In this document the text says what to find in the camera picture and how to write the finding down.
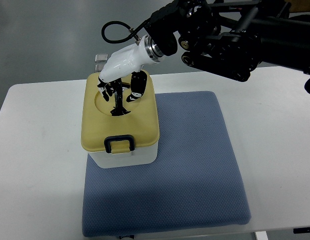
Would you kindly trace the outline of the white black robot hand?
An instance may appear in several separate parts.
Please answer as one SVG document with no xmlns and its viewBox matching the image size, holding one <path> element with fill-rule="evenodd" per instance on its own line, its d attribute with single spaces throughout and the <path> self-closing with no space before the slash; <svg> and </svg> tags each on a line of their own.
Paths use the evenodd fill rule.
<svg viewBox="0 0 310 240">
<path fill-rule="evenodd" d="M 110 83 L 140 72 L 145 65 L 155 65 L 163 57 L 164 54 L 149 35 L 144 35 L 138 44 L 133 43 L 114 52 L 98 76 L 100 94 L 108 102 L 113 95 Z"/>
</svg>

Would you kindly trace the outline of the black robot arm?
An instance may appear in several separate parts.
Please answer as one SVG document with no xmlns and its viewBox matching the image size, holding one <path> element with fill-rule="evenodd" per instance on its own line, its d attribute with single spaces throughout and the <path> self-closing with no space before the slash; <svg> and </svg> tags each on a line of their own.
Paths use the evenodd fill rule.
<svg viewBox="0 0 310 240">
<path fill-rule="evenodd" d="M 235 81 L 262 62 L 310 76 L 310 15 L 290 16 L 290 8 L 285 0 L 175 0 L 143 27 L 164 55 L 181 47 L 187 66 Z M 304 88 L 310 94 L 310 78 Z"/>
</svg>

